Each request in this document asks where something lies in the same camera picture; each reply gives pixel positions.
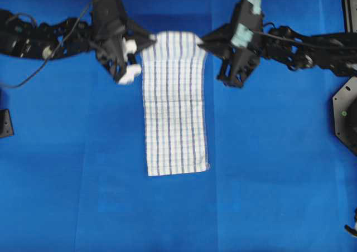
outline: black cable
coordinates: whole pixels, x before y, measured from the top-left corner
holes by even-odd
[[[88,3],[85,8],[83,9],[82,13],[80,14],[80,16],[77,18],[76,22],[74,23],[71,31],[68,33],[68,35],[66,35],[62,41],[56,46],[56,48],[53,50],[53,52],[51,53],[50,56],[48,56],[44,63],[34,72],[32,73],[28,78],[26,78],[23,82],[17,84],[17,85],[8,85],[5,83],[0,83],[0,87],[3,88],[7,88],[7,89],[16,89],[19,88],[21,86],[23,86],[25,83],[29,82],[35,75],[37,75],[48,63],[48,61],[53,58],[53,56],[56,54],[56,52],[58,51],[58,49],[63,45],[63,43],[73,34],[74,29],[77,27],[78,23],[80,22],[80,20],[83,18],[83,16],[87,13],[88,9],[90,8],[92,2]]]
[[[273,26],[274,28],[276,28],[276,27],[275,27],[275,24],[274,24],[273,22],[267,22],[267,23],[263,24],[263,27],[268,26],[268,25],[271,25],[271,26]]]
[[[357,47],[316,46],[316,45],[309,44],[309,43],[298,42],[298,41],[295,41],[295,40],[289,39],[289,38],[284,38],[284,37],[280,37],[280,36],[271,35],[270,33],[264,33],[264,32],[259,32],[259,31],[252,31],[252,32],[253,32],[253,33],[256,33],[256,34],[258,34],[258,35],[267,36],[267,37],[274,38],[274,39],[278,39],[278,40],[281,40],[281,41],[294,43],[294,44],[296,44],[296,45],[310,47],[310,48],[312,48],[312,49],[325,49],[325,50],[357,50]]]
[[[30,14],[26,14],[26,13],[18,13],[18,14],[11,16],[9,19],[6,20],[5,24],[7,25],[9,22],[15,20],[19,16],[25,16],[25,17],[30,18],[32,25],[34,27],[37,27],[37,22],[36,22],[35,18],[33,18]]]

